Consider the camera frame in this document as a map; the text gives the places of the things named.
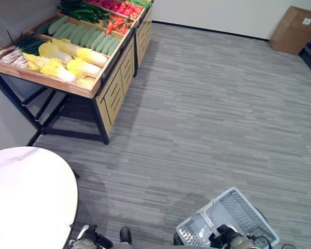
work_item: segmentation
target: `white marble tabletop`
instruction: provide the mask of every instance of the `white marble tabletop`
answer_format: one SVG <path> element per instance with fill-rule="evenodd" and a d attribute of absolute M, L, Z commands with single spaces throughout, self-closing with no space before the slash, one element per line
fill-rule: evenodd
<path fill-rule="evenodd" d="M 61 249 L 78 203 L 70 166 L 36 147 L 0 150 L 0 249 Z"/>

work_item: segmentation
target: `cardboard box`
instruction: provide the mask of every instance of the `cardboard box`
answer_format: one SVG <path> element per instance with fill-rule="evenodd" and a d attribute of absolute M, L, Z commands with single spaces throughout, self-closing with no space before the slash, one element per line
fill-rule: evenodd
<path fill-rule="evenodd" d="M 269 43 L 275 50 L 299 54 L 311 39 L 311 11 L 290 6 Z"/>

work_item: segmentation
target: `white wall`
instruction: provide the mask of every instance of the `white wall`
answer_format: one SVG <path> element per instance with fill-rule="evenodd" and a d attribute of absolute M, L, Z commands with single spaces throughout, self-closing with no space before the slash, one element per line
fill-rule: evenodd
<path fill-rule="evenodd" d="M 311 0 L 155 0 L 153 20 L 269 39 L 290 5 Z"/>
<path fill-rule="evenodd" d="M 0 46 L 9 41 L 6 30 L 17 37 L 55 12 L 57 0 L 0 0 Z M 21 96 L 37 89 L 28 82 L 10 78 L 12 84 L 19 84 Z M 36 129 L 24 118 L 14 105 L 0 91 L 0 149 L 24 146 L 35 134 Z"/>

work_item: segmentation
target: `gray carpet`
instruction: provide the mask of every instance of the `gray carpet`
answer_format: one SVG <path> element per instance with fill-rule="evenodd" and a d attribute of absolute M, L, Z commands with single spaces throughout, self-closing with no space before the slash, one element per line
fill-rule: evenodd
<path fill-rule="evenodd" d="M 87 118 L 55 126 L 96 131 Z M 136 248 L 171 244 L 180 222 L 235 186 L 281 244 L 311 248 L 311 71 L 300 57 L 154 24 L 109 139 L 35 143 L 81 176 L 73 237 L 95 223 L 114 242 L 129 226 Z"/>

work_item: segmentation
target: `produce display table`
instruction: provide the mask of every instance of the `produce display table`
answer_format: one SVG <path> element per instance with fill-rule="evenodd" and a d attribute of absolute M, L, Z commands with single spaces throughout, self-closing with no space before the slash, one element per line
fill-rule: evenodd
<path fill-rule="evenodd" d="M 128 91 L 133 76 L 137 74 L 145 51 L 151 39 L 151 17 L 152 8 L 144 8 L 137 19 L 133 20 L 130 30 L 126 34 L 120 34 L 112 31 L 113 38 L 119 40 L 119 44 L 115 51 L 106 56 L 108 59 L 98 76 L 93 78 L 78 79 L 76 84 L 69 84 L 58 78 L 50 77 L 38 72 L 22 69 L 13 65 L 4 64 L 0 61 L 0 74 L 10 75 L 21 78 L 42 87 L 27 99 L 21 101 L 18 96 L 0 75 L 0 89 L 12 101 L 15 107 L 28 119 L 28 121 L 37 129 L 37 134 L 56 134 L 62 136 L 71 136 L 82 139 L 103 141 L 104 144 L 109 143 L 109 134 L 114 125 L 115 119 L 120 110 L 121 104 Z M 25 33 L 33 34 L 42 25 L 56 20 L 63 16 L 61 12 L 54 14 L 42 23 L 34 26 Z M 96 27 L 99 31 L 106 31 L 102 21 L 100 23 L 90 23 L 84 20 L 77 20 L 68 17 L 68 22 L 74 25 L 83 25 L 87 28 Z M 37 35 L 45 40 L 50 40 L 47 35 Z M 12 43 L 0 47 L 0 51 L 12 46 Z M 46 89 L 51 89 L 51 93 L 44 102 L 36 115 L 33 115 L 27 108 L 28 103 L 37 98 Z M 56 92 L 65 93 L 65 97 L 59 105 L 49 115 L 45 122 L 39 121 L 40 117 L 53 100 Z M 54 129 L 50 127 L 51 121 L 58 114 L 62 106 L 70 95 L 77 95 L 88 100 L 90 109 L 92 110 L 94 120 L 96 122 L 99 134 L 90 134 L 71 130 Z"/>

